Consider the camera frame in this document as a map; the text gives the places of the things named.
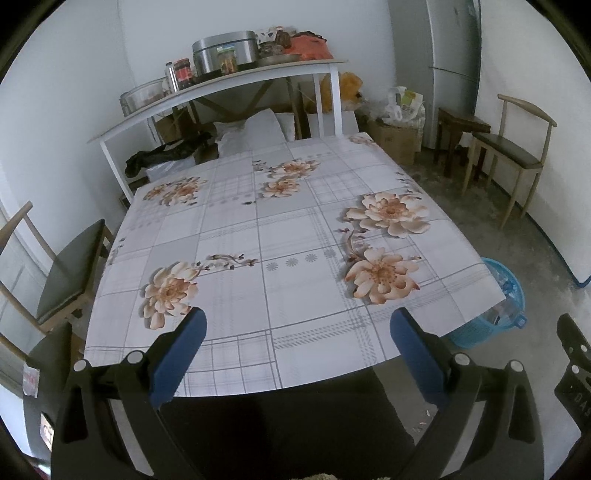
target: refrigerator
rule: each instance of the refrigerator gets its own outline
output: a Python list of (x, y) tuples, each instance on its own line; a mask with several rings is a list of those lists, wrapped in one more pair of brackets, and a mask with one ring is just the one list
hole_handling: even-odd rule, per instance
[(480, 78), (479, 0), (388, 0), (396, 83), (423, 94), (423, 145), (435, 147), (437, 110), (474, 113)]

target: black bag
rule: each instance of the black bag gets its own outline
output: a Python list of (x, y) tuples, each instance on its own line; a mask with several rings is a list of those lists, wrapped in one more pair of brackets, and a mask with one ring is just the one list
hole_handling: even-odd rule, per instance
[(126, 162), (125, 175), (130, 179), (139, 174), (142, 168), (152, 167), (160, 163), (165, 163), (171, 160), (182, 160), (187, 158), (200, 147), (207, 145), (207, 140), (211, 138), (208, 132), (201, 132), (193, 137), (185, 138), (181, 141), (172, 143), (165, 143), (152, 151), (139, 151), (132, 155)]

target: white pillow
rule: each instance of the white pillow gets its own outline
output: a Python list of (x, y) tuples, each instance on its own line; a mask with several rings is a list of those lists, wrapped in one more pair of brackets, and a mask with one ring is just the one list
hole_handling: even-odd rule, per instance
[(271, 109), (256, 113), (246, 121), (223, 124), (214, 122), (217, 131), (217, 151), (219, 157), (229, 157), (246, 150), (272, 147), (295, 139), (293, 113), (282, 115), (285, 133)]
[(296, 116), (293, 113), (276, 113), (277, 121), (281, 126), (281, 131), (285, 141), (293, 142), (296, 140)]
[(250, 150), (273, 147), (285, 143), (281, 125), (270, 108), (258, 112), (244, 123), (246, 141)]

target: tablecloth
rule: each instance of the tablecloth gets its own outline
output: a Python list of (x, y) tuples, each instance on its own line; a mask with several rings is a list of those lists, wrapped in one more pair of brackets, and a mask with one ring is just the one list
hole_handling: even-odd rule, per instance
[(299, 140), (137, 191), (85, 358), (145, 351), (198, 306), (207, 336), (177, 395), (273, 390), (397, 356), (398, 307), (441, 336), (503, 298), (456, 225), (366, 134)]

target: dark green chair seat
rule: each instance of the dark green chair seat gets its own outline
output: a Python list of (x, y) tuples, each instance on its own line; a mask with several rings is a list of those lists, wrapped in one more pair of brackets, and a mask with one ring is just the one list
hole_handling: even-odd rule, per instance
[(474, 132), (472, 135), (481, 142), (490, 145), (499, 153), (513, 160), (521, 168), (526, 170), (542, 168), (542, 163), (539, 159), (535, 158), (531, 153), (513, 143), (511, 140), (507, 140), (505, 137), (495, 134), (484, 134), (481, 132)]
[(93, 266), (103, 242), (104, 227), (104, 219), (99, 220), (58, 254), (39, 300), (37, 319), (40, 324), (82, 295), (92, 282)]

